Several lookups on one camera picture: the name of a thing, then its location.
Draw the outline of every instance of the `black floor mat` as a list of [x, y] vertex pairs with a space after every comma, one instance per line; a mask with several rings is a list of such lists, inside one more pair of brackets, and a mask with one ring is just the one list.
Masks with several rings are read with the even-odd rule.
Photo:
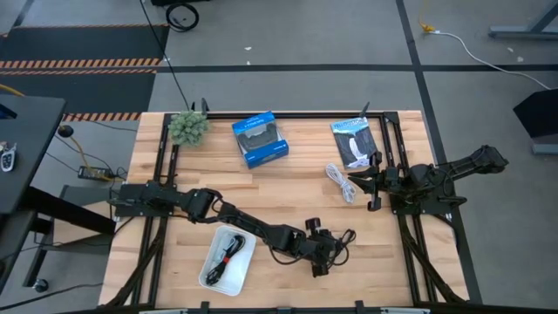
[[[153, 28], [165, 47], [168, 26]], [[4, 40], [0, 68], [157, 65], [162, 57], [149, 25], [17, 27]]]
[[2, 84], [25, 95], [66, 99], [69, 121], [138, 119], [149, 107], [154, 80], [154, 70], [0, 72]]

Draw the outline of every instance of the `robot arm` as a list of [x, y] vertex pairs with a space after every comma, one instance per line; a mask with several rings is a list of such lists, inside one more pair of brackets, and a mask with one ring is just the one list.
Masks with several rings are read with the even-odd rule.
[[376, 152], [372, 157], [370, 168], [349, 174], [349, 180], [357, 184], [365, 193], [376, 196], [374, 205], [369, 204], [369, 209], [372, 208], [372, 210], [380, 208], [378, 191], [395, 195], [406, 203], [419, 202], [438, 195], [439, 201], [459, 205], [466, 199], [450, 196], [451, 193], [446, 188], [448, 183], [471, 174], [497, 174], [502, 172], [508, 164], [496, 148], [485, 145], [463, 159], [447, 162], [437, 167], [432, 164], [412, 166], [407, 174], [401, 177], [398, 167], [379, 170], [380, 152]]
[[[354, 241], [356, 233], [347, 230], [349, 237], [336, 239], [327, 229], [320, 229], [319, 218], [306, 221], [306, 229], [310, 235], [300, 229], [288, 225], [270, 225], [252, 215], [248, 215], [238, 209], [235, 205], [223, 201], [218, 191], [201, 188], [192, 189], [186, 193], [177, 192], [174, 188], [162, 186], [156, 181], [143, 184], [126, 184], [120, 190], [119, 198], [110, 200], [115, 206], [131, 206], [138, 210], [157, 208], [168, 208], [174, 206], [180, 208], [192, 223], [215, 223], [224, 222], [243, 229], [263, 239], [269, 249], [279, 252], [285, 256], [294, 258], [290, 262], [305, 259], [312, 264], [312, 275], [325, 276], [329, 273], [331, 266], [340, 265], [335, 263], [335, 258], [346, 249], [349, 242]], [[221, 208], [216, 210], [214, 206], [220, 203]], [[208, 211], [212, 209], [217, 215], [208, 217]]]

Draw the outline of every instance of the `white bowl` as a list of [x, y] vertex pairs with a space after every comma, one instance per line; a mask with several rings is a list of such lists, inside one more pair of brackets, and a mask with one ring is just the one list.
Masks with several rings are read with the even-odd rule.
[[[227, 263], [225, 272], [221, 275], [219, 282], [214, 285], [206, 284], [206, 276], [215, 266], [217, 266], [223, 257], [224, 249], [230, 244], [233, 236], [240, 235], [246, 239], [244, 246], [238, 251]], [[250, 260], [255, 249], [255, 235], [240, 229], [229, 226], [220, 226], [215, 232], [211, 247], [209, 248], [208, 257], [203, 264], [198, 280], [200, 285], [228, 296], [238, 296], [244, 285], [244, 278], [248, 272]]]

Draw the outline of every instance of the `gray floor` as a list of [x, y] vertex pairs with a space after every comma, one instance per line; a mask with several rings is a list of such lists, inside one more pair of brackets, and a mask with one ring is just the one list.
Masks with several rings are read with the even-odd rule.
[[[486, 36], [491, 24], [528, 23], [549, 2], [430, 0], [424, 20], [461, 36], [472, 53], [495, 64], [556, 64], [558, 42], [500, 41]], [[22, 0], [0, 2], [0, 33], [9, 30], [23, 5]], [[456, 40], [420, 33], [421, 5], [419, 0], [405, 1], [421, 63], [474, 64]], [[198, 28], [170, 35], [167, 51], [174, 65], [411, 63], [397, 6], [391, 0], [214, 0], [195, 6], [201, 14]], [[150, 4], [147, 10], [154, 23], [164, 21], [163, 10]], [[24, 20], [25, 25], [144, 22], [135, 0], [35, 0]], [[529, 74], [558, 86], [556, 72]], [[530, 153], [529, 138], [511, 111], [540, 87], [496, 72], [428, 72], [425, 79], [449, 159], [490, 144], [510, 160], [503, 174], [457, 183], [459, 194], [469, 200], [462, 215], [483, 301], [558, 309], [554, 195], [558, 159]], [[213, 110], [358, 109], [366, 101], [379, 110], [422, 109], [413, 72], [180, 73], [178, 80], [190, 101], [204, 97]], [[150, 110], [183, 106], [171, 75], [157, 74]], [[135, 127], [137, 123], [112, 125]], [[133, 133], [85, 122], [73, 126], [86, 152], [112, 167], [127, 167]], [[74, 152], [57, 141], [49, 152], [72, 167], [81, 164]], [[48, 157], [33, 184], [53, 194], [64, 184], [98, 186], [77, 179]], [[20, 258], [0, 304], [36, 296], [20, 287], [28, 256], [32, 252]], [[51, 282], [51, 290], [98, 283], [105, 264], [103, 254], [51, 252], [40, 276]], [[76, 290], [8, 312], [87, 309], [97, 303], [98, 296], [99, 290]]]

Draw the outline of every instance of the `yellow cable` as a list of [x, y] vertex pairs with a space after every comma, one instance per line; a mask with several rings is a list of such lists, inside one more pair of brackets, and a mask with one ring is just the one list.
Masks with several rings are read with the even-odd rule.
[[[74, 142], [74, 144], [76, 144], [76, 147], [78, 147], [79, 150], [79, 155], [81, 156], [81, 160], [85, 163], [85, 167], [87, 168], [87, 170], [89, 170], [90, 173], [93, 173], [94, 170], [91, 168], [91, 166], [89, 166], [89, 163], [87, 162], [87, 159], [85, 158], [85, 153], [83, 148], [81, 148], [81, 145], [79, 145], [78, 141], [76, 139], [73, 138], [73, 136], [70, 136], [70, 140]], [[101, 179], [105, 180], [105, 181], [124, 181], [122, 178], [109, 178], [109, 177], [105, 177], [104, 175], [100, 176]]]
[[11, 88], [9, 86], [6, 86], [6, 85], [0, 84], [0, 89], [5, 90], [6, 92], [11, 92], [12, 94], [14, 94], [16, 96], [19, 96], [19, 97], [24, 97], [25, 96], [22, 92], [19, 92], [18, 90], [13, 89], [13, 88]]
[[428, 0], [424, 0], [422, 3], [422, 8], [420, 9], [420, 13], [418, 14], [418, 24], [420, 25], [420, 27], [422, 27], [423, 32], [433, 32], [436, 30], [434, 26], [426, 24], [422, 20], [422, 17], [424, 16], [424, 13], [427, 11], [427, 8], [428, 8]]

